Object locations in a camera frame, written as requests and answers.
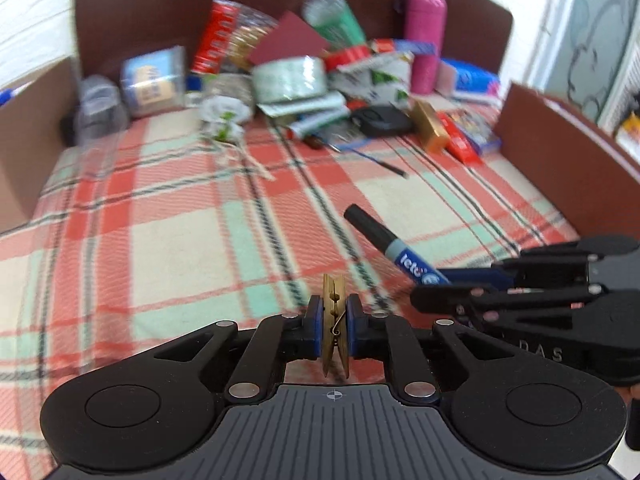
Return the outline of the gold bar box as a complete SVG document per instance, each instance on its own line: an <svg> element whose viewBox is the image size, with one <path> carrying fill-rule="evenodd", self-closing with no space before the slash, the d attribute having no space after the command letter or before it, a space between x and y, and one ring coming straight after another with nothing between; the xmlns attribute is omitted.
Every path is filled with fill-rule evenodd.
<svg viewBox="0 0 640 480"><path fill-rule="evenodd" d="M450 140L449 134L430 103L414 102L409 116L424 151L438 153L447 147Z"/></svg>

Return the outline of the red snack bag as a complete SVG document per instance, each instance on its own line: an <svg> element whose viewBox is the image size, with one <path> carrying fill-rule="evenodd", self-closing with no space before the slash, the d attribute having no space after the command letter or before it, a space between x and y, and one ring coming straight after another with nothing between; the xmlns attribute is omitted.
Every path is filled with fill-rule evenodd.
<svg viewBox="0 0 640 480"><path fill-rule="evenodd" d="M191 72L201 75L248 73L253 50L278 22L256 9L230 0L213 0Z"/></svg>

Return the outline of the clear plastic cup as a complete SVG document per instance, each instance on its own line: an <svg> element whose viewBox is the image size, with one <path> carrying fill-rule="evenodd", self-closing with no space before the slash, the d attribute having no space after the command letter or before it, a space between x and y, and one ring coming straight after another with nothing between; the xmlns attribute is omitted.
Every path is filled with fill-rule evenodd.
<svg viewBox="0 0 640 480"><path fill-rule="evenodd" d="M118 142L129 125L129 115L122 102L107 103L106 99L100 99L80 104L74 127L81 181L101 180L114 170Z"/></svg>

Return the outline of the grey marker pen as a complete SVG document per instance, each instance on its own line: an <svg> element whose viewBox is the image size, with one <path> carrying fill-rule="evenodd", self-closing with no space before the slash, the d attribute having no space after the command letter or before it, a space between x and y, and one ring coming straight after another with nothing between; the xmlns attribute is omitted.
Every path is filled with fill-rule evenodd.
<svg viewBox="0 0 640 480"><path fill-rule="evenodd" d="M418 285L443 285L450 281L427 263L407 243L367 211L351 204L344 212L345 220L362 234L379 252Z"/></svg>

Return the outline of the christmas tree pouch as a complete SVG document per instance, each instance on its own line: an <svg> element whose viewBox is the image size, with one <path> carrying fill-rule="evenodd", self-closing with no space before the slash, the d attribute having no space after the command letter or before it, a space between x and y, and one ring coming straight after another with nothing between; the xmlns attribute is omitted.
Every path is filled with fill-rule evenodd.
<svg viewBox="0 0 640 480"><path fill-rule="evenodd" d="M388 52L372 55L328 73L331 90L349 100L369 105L393 105L406 110L410 101L413 54Z"/></svg>

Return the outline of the red cap marker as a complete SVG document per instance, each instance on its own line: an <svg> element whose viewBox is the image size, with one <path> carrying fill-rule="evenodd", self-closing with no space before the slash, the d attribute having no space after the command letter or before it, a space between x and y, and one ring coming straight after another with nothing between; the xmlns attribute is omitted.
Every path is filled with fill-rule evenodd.
<svg viewBox="0 0 640 480"><path fill-rule="evenodd" d="M344 124L343 130L358 133L356 122L352 120L352 110L346 105L329 108L297 119L286 128L285 137L288 140L303 140L306 136L326 130L334 124Z"/></svg>

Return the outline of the dark red sandpaper sheet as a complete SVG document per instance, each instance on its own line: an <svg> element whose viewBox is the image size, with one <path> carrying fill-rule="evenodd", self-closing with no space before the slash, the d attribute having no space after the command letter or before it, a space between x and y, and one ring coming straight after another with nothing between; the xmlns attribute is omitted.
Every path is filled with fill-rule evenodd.
<svg viewBox="0 0 640 480"><path fill-rule="evenodd" d="M248 60L253 66L258 66L284 58L321 58L329 47L328 40L297 14L288 11L280 17L277 26L258 42Z"/></svg>

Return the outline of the wooden clothespin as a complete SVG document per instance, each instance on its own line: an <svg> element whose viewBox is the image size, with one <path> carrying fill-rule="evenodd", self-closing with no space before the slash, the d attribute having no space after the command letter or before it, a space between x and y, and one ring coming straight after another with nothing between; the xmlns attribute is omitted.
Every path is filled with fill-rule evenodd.
<svg viewBox="0 0 640 480"><path fill-rule="evenodd" d="M323 275L321 361L323 374L329 373L334 351L338 352L346 378L349 378L349 348L346 284L342 276Z"/></svg>

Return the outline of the clear plastic case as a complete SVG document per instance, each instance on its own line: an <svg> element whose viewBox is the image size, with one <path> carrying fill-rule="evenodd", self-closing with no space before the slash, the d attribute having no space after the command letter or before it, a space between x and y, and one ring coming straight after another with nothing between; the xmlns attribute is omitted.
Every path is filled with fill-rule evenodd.
<svg viewBox="0 0 640 480"><path fill-rule="evenodd" d="M118 88L109 79L92 75L80 82L79 102L84 114L95 115L119 106L122 100Z"/></svg>

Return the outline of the blue cotton swab jar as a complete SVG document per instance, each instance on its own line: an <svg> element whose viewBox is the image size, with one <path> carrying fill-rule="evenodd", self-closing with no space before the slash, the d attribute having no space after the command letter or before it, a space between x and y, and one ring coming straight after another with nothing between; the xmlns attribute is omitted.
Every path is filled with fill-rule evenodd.
<svg viewBox="0 0 640 480"><path fill-rule="evenodd" d="M125 103L134 118L184 107L186 63L183 46L128 58L120 71Z"/></svg>

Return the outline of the grey drawstring pouch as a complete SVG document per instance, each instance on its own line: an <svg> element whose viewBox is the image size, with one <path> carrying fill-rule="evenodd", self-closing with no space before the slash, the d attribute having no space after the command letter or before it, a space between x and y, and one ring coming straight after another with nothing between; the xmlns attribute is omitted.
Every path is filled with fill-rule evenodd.
<svg viewBox="0 0 640 480"><path fill-rule="evenodd" d="M220 74L206 81L198 114L202 131L213 140L231 144L241 143L245 126L255 115L250 76Z"/></svg>

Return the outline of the left cardboard box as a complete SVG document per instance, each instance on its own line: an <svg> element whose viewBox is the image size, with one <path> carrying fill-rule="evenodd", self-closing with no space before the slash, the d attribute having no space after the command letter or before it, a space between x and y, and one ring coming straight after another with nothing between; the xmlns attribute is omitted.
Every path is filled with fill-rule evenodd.
<svg viewBox="0 0 640 480"><path fill-rule="evenodd" d="M60 121L78 102L72 58L58 58L6 85L1 105L1 229L24 226L64 151Z"/></svg>

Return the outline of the red blue toothpaste box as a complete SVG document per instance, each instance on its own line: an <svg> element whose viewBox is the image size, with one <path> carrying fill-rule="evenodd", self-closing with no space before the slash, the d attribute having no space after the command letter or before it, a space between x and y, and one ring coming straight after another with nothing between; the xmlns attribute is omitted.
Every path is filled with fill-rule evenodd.
<svg viewBox="0 0 640 480"><path fill-rule="evenodd" d="M407 39L378 38L370 41L374 53L407 52L414 55L438 55L438 47L432 42Z"/></svg>

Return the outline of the blue tissue pack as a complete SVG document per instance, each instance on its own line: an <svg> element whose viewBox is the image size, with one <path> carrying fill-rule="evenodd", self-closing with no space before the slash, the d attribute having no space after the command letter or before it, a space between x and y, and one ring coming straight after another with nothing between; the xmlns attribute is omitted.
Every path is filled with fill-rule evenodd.
<svg viewBox="0 0 640 480"><path fill-rule="evenodd" d="M497 104L500 79L484 68L443 58L439 61L435 91L448 99Z"/></svg>

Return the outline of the black case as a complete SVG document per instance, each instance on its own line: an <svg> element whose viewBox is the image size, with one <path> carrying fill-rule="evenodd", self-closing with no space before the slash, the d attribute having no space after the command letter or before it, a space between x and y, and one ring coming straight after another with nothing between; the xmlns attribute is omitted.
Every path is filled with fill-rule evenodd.
<svg viewBox="0 0 640 480"><path fill-rule="evenodd" d="M413 132L411 118L393 105L360 107L352 112L350 120L369 139L403 136Z"/></svg>

